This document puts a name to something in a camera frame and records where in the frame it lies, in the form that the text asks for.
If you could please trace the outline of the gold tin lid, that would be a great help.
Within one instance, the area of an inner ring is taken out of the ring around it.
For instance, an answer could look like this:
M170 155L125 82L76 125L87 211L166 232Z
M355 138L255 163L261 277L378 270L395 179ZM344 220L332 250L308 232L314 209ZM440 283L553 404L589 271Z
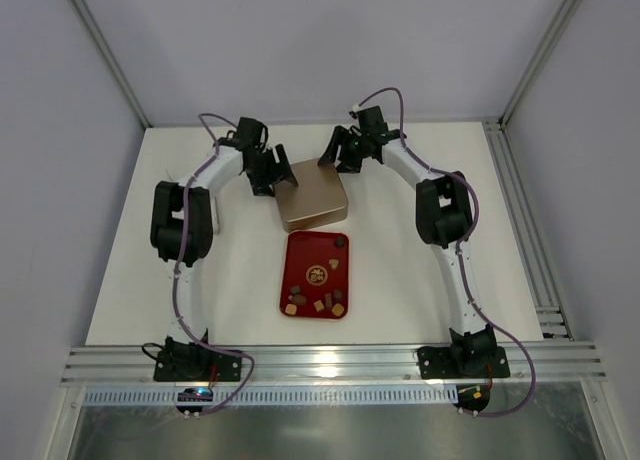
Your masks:
M293 164L299 185L282 182L274 186L279 213L284 210L335 209L349 205L341 178L334 165L318 166L318 159Z

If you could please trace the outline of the gold tin box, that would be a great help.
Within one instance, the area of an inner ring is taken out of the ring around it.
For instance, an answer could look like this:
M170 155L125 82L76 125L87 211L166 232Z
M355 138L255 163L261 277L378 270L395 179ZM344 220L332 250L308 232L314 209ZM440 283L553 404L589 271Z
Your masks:
M345 220L347 216L347 205L342 205L335 209L282 209L280 211L282 226L287 233L330 225Z

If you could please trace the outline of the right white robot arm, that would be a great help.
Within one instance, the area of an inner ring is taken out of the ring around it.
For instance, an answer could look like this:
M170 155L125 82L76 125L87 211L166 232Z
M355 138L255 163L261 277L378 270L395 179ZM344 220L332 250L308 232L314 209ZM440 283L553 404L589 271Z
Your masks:
M480 313L469 254L475 229L475 199L459 172L429 166L406 144L402 129L391 129L380 107L356 107L355 126L334 128L320 166L336 165L340 173L358 173L367 158L395 171L415 192L415 226L432 248L449 300L451 343L417 350L423 379L490 378L509 375L494 327Z

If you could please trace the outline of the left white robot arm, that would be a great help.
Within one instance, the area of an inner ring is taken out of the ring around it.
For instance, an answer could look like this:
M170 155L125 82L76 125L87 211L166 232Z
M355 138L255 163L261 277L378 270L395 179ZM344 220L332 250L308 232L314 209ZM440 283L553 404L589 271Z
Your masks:
M155 357L157 382L237 382L240 351L209 344L203 316L202 273L216 234L213 200L233 179L245 175L256 196L271 196L281 182L297 179L282 145L269 147L261 121L242 117L213 139L206 159L178 181L154 190L150 242L171 269L170 331Z

